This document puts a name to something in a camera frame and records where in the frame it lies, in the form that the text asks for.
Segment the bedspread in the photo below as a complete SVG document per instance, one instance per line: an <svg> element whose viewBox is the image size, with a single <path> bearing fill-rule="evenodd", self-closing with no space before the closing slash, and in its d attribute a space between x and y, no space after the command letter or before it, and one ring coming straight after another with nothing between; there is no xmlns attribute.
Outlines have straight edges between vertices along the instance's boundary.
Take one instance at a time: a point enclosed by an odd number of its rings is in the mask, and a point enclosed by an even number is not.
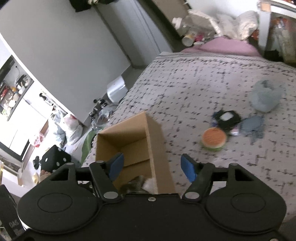
<svg viewBox="0 0 296 241"><path fill-rule="evenodd" d="M248 96L261 79L281 81L285 88L280 105L265 114L264 138L251 145L249 137L230 137L219 152L204 149L201 135L214 111L235 110L242 118L257 114ZM183 153L217 167L236 162L284 198L287 220L296 214L295 83L294 68L260 57L162 53L140 75L110 124L147 111L162 125L168 154L163 161L169 162L178 193L189 187L180 167ZM94 161L94 155L95 149L84 166Z"/></svg>

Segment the red item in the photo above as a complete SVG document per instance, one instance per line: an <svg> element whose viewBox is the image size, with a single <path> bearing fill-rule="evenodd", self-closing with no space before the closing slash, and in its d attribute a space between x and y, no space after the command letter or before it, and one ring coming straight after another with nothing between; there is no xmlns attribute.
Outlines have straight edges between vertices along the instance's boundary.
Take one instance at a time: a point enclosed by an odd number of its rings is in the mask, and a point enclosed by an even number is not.
<svg viewBox="0 0 296 241"><path fill-rule="evenodd" d="M259 39L259 30L256 29L256 30L252 33L251 37L252 37L253 39L255 39L256 41L258 41L258 39Z"/></svg>
<svg viewBox="0 0 296 241"><path fill-rule="evenodd" d="M3 98L6 95L7 92L8 92L8 88L5 87L5 89L1 93L1 98Z"/></svg>
<svg viewBox="0 0 296 241"><path fill-rule="evenodd" d="M35 147L39 147L41 142L43 142L43 140L44 140L44 135L40 133L40 134L34 136L33 143L31 143L31 144Z"/></svg>
<svg viewBox="0 0 296 241"><path fill-rule="evenodd" d="M202 41L203 38L204 38L204 35L203 35L203 34L197 35L197 36L195 37L195 42Z"/></svg>

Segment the white cabinet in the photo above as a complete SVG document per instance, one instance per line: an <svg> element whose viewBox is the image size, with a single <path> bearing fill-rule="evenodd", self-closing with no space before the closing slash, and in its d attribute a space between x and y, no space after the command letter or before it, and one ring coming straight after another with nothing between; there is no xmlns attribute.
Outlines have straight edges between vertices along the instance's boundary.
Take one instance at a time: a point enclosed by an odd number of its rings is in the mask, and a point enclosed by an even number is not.
<svg viewBox="0 0 296 241"><path fill-rule="evenodd" d="M97 8L134 67L147 66L161 52L171 52L166 39L137 0L98 4Z"/></svg>
<svg viewBox="0 0 296 241"><path fill-rule="evenodd" d="M24 99L21 99L11 115L9 123L14 125L26 137L29 137L30 135L39 133L46 120L36 109Z"/></svg>

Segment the plastic bottle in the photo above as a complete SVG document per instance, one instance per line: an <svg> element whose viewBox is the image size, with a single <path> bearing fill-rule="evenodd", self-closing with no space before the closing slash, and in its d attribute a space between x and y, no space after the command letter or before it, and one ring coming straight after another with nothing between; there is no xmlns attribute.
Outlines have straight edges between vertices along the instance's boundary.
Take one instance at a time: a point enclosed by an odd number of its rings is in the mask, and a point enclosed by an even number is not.
<svg viewBox="0 0 296 241"><path fill-rule="evenodd" d="M182 43L186 47L192 46L195 42L195 37L200 31L192 22L191 17L186 16L185 18L173 18L172 24L175 25L175 29L180 35L184 35Z"/></svg>

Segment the screw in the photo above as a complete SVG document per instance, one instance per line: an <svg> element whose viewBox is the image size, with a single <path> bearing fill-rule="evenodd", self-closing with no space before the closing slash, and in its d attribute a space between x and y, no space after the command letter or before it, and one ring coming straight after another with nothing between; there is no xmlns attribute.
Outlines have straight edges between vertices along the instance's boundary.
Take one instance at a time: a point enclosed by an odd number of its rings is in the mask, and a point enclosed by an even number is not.
<svg viewBox="0 0 296 241"><path fill-rule="evenodd" d="M188 199L197 199L200 197L200 195L197 192L188 192L185 193L185 197Z"/></svg>
<svg viewBox="0 0 296 241"><path fill-rule="evenodd" d="M104 194L104 197L107 199L115 199L118 197L118 193L117 192L106 192Z"/></svg>
<svg viewBox="0 0 296 241"><path fill-rule="evenodd" d="M154 202L154 201L156 201L156 198L155 197L150 197L150 198L148 198L148 201Z"/></svg>

